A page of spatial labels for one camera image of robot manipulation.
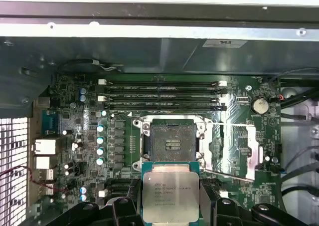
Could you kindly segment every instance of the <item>wire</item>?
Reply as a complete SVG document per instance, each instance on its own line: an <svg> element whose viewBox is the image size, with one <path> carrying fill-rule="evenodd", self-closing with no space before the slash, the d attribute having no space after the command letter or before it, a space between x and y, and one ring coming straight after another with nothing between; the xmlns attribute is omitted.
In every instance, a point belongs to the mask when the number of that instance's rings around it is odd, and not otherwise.
<svg viewBox="0 0 319 226"><path fill-rule="evenodd" d="M277 200L279 203L280 208L284 211L287 212L285 204L284 204L284 200L283 200L283 195L281 192L281 187L284 181L287 181L291 178L297 177L299 175L314 171L316 169L319 168L319 162L315 162L313 164L309 164L309 165L305 165L302 166L296 170L291 171L290 173L286 174L285 176L283 176L276 184L276 194L277 194Z"/></svg>
<svg viewBox="0 0 319 226"><path fill-rule="evenodd" d="M121 72L117 67L121 65L116 65L116 66L111 66L109 63L95 60L95 59L73 59L73 60L68 60L64 63L61 63L58 65L57 70L58 72L63 71L64 67L70 66L70 65L76 65L76 64L92 64L92 65L97 65L100 66L104 71L112 71L112 70L117 70Z"/></svg>
<svg viewBox="0 0 319 226"><path fill-rule="evenodd" d="M273 86L274 81L276 79L279 79L280 77L282 77L284 75L289 75L289 74L293 74L293 73L301 72L301 71L319 71L319 68L316 68L316 67L303 67L303 68L298 68L298 69L284 71L282 73L279 73L278 75L275 75L273 78L271 78L269 80L269 87L271 88L272 91L274 91L275 93L278 94L276 88Z"/></svg>
<svg viewBox="0 0 319 226"><path fill-rule="evenodd" d="M290 114L281 113L280 116L282 118L291 119L291 120L307 120L306 115L290 115Z"/></svg>
<svg viewBox="0 0 319 226"><path fill-rule="evenodd" d="M287 210L286 210L286 207L285 207L285 203L284 203L284 199L283 199L283 195L281 193L282 184L283 184L283 182L282 182L281 179L279 179L279 181L276 183L277 200L278 200L278 204L279 204L279 207L281 208L281 210L287 213Z"/></svg>
<svg viewBox="0 0 319 226"><path fill-rule="evenodd" d="M292 159L287 163L286 167L284 168L285 171L287 171L288 167L301 155L303 155L305 152L312 150L312 149L319 149L319 145L316 146L308 146L306 148L303 148L302 150L300 150L299 152L297 152L295 154L295 156L292 157Z"/></svg>
<svg viewBox="0 0 319 226"><path fill-rule="evenodd" d="M29 178L30 182L32 182L32 183L34 183L34 184L36 184L36 185L43 186L43 187L46 187L46 188L55 190L56 192L64 192L64 191L67 191L67 189L58 189L58 188L56 188L56 187L51 187L51 186L48 186L48 185L46 185L46 184L43 184L43 183L40 183L40 182L35 181L35 180L32 178L32 170L31 170L31 168L29 168L29 167L27 167L27 166L18 165L18 166L12 167L12 168L10 168L10 169L7 169L7 170L5 170L5 171L3 171L3 172L0 173L0 177L2 177L3 175L6 175L6 174L12 172L12 171L15 170L15 169L19 169L19 168L24 168L24 169L28 170L28 172L29 172L29 174L30 174L30 178Z"/></svg>
<svg viewBox="0 0 319 226"><path fill-rule="evenodd" d="M281 194L284 196L290 192L298 191L298 190L304 190L315 197L319 197L319 189L311 185L293 186L283 190Z"/></svg>
<svg viewBox="0 0 319 226"><path fill-rule="evenodd" d="M304 91L298 95L292 96L281 102L281 109L292 107L294 105L300 104L310 98L315 98L319 96L319 88L312 88L310 90Z"/></svg>
<svg viewBox="0 0 319 226"><path fill-rule="evenodd" d="M300 168L298 168L296 170L293 170L290 173L286 174L285 176L282 177L281 180L282 180L282 182L284 182L284 181L287 181L287 180L289 180L291 178L297 177L299 175L314 171L314 170L316 170L318 168L319 168L319 162L315 162L315 163L312 163L312 164L309 164L309 165L305 165L305 166L302 166L302 167L300 167Z"/></svg>

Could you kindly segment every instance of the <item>white plastic part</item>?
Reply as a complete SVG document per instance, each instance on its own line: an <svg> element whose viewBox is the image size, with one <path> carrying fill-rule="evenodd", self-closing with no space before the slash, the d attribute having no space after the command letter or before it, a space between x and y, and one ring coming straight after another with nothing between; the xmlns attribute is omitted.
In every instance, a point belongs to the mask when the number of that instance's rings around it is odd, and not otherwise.
<svg viewBox="0 0 319 226"><path fill-rule="evenodd" d="M104 102L104 101L106 101L106 96L104 96L104 95L99 95L99 96L98 96L98 102Z"/></svg>
<svg viewBox="0 0 319 226"><path fill-rule="evenodd" d="M106 79L99 79L98 84L99 85L106 85L107 84L107 80Z"/></svg>

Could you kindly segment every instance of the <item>screw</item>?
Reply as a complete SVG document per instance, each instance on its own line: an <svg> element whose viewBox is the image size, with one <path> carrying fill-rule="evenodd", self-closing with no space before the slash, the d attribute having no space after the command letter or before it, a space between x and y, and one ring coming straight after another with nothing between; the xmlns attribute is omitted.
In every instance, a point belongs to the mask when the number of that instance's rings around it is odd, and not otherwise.
<svg viewBox="0 0 319 226"><path fill-rule="evenodd" d="M230 200L223 200L222 203L225 205L229 205L231 202L230 202Z"/></svg>
<svg viewBox="0 0 319 226"><path fill-rule="evenodd" d="M148 130L149 129L149 125L148 124L143 125L143 129L144 130Z"/></svg>
<svg viewBox="0 0 319 226"><path fill-rule="evenodd" d="M27 103L29 103L29 98L28 98L28 97L23 98L23 99L21 100L21 103L22 103L22 104L27 104Z"/></svg>
<svg viewBox="0 0 319 226"><path fill-rule="evenodd" d="M300 29L297 30L297 35L298 36L304 36L304 35L306 35L306 33L307 33L307 30L304 29L304 28L300 28Z"/></svg>
<svg viewBox="0 0 319 226"><path fill-rule="evenodd" d="M252 87L251 87L251 85L246 85L245 89L246 89L247 91L251 91L251 90L252 90Z"/></svg>
<svg viewBox="0 0 319 226"><path fill-rule="evenodd" d="M278 160L277 157L273 157L273 158L271 159L271 162L273 162L274 164L276 164L276 163L279 162L279 160Z"/></svg>
<svg viewBox="0 0 319 226"><path fill-rule="evenodd" d="M269 208L266 205L259 205L258 208L263 210L263 211L269 210Z"/></svg>
<svg viewBox="0 0 319 226"><path fill-rule="evenodd" d="M5 44L6 46L14 46L14 43L12 43L12 42L9 41L9 40L6 40L6 41L4 42L4 44Z"/></svg>

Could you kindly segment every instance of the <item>label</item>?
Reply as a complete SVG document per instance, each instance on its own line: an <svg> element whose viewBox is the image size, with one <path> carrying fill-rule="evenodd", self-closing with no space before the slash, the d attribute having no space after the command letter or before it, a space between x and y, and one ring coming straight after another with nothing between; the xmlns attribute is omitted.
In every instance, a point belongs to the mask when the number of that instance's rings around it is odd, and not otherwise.
<svg viewBox="0 0 319 226"><path fill-rule="evenodd" d="M207 40L203 47L213 48L241 48L247 41L246 40Z"/></svg>

